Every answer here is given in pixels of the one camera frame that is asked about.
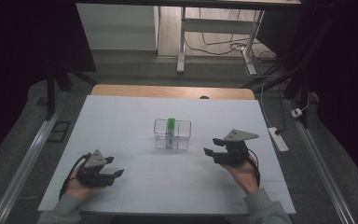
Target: clear plastic container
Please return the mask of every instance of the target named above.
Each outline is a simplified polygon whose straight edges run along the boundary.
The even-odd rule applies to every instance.
[[[167,119],[156,119],[154,134],[157,148],[188,149],[188,140],[191,136],[191,122],[176,120],[174,128],[169,130]]]

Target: sleeve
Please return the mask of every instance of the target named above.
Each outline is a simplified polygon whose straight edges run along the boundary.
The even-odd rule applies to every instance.
[[[280,202],[273,202],[264,189],[243,198],[249,208],[249,223],[286,224],[292,223]]]
[[[79,208],[81,201],[67,194],[63,194],[60,201],[52,211],[43,212],[37,224],[75,224],[79,223],[81,216]]]

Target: wall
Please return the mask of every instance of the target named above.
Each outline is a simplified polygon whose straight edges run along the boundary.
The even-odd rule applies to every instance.
[[[91,49],[157,49],[157,7],[76,6]]]

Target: power strip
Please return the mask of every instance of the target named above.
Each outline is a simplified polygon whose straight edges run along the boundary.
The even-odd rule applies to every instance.
[[[281,153],[286,153],[289,151],[289,148],[284,143],[280,134],[276,134],[277,128],[268,128],[269,135],[271,135],[272,140],[274,140],[275,146]]]

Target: metal frame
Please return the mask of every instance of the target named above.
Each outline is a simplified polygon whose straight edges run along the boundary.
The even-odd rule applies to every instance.
[[[58,116],[61,114],[64,102],[68,97],[69,92],[61,92],[58,96],[57,106],[50,120],[45,120],[40,127],[39,132],[34,138],[33,143],[24,156],[19,168],[11,179],[7,189],[0,200],[0,223],[5,223],[10,211],[19,197],[22,187],[24,186],[29,174],[31,173],[34,164],[39,157],[40,151],[48,140],[48,135],[54,126]]]
[[[295,109],[289,100],[285,100],[285,102],[289,111]],[[315,165],[316,170],[318,171],[319,176],[324,183],[324,187],[327,193],[330,195],[332,203],[337,210],[337,214],[341,219],[341,222],[346,224],[356,223],[353,214],[351,213],[351,209],[348,207],[348,204],[345,201],[341,190],[338,188],[336,181],[331,175],[319,148],[316,146],[315,141],[313,140],[312,134],[308,129],[304,128],[299,119],[296,119],[296,126],[307,147],[310,158],[312,159],[313,164]]]
[[[255,41],[258,27],[262,18],[263,12],[259,12],[255,21],[222,21],[209,19],[186,19],[186,8],[182,7],[180,44],[178,52],[178,65],[176,72],[183,74],[185,72],[185,33],[215,33],[215,34],[238,34],[249,35],[249,40],[246,48],[242,50],[243,58],[246,61],[246,66],[250,75],[256,75],[255,66],[253,64],[250,52]]]

